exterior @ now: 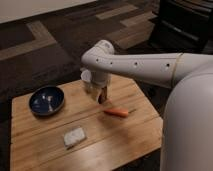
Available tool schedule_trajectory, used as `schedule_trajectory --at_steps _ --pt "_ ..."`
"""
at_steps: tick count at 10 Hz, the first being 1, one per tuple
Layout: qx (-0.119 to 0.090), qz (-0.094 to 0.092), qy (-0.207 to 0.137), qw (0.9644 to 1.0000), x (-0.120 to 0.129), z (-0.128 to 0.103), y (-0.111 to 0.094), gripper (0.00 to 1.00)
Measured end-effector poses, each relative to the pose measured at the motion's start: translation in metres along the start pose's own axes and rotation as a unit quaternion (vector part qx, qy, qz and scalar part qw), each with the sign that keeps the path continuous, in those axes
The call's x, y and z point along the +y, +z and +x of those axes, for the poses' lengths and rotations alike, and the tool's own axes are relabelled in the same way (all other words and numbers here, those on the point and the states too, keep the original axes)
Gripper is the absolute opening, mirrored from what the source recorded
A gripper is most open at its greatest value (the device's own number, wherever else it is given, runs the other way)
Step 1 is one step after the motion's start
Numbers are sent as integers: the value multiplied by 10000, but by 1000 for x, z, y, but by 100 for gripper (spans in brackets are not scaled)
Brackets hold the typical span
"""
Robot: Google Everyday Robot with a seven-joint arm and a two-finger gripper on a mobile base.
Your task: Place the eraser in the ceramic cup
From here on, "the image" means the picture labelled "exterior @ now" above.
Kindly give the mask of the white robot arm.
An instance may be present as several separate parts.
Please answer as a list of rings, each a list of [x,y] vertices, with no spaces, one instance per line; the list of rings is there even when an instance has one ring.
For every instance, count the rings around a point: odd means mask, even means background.
[[[98,81],[112,73],[169,88],[160,171],[213,171],[213,55],[117,55],[100,40],[81,61]]]

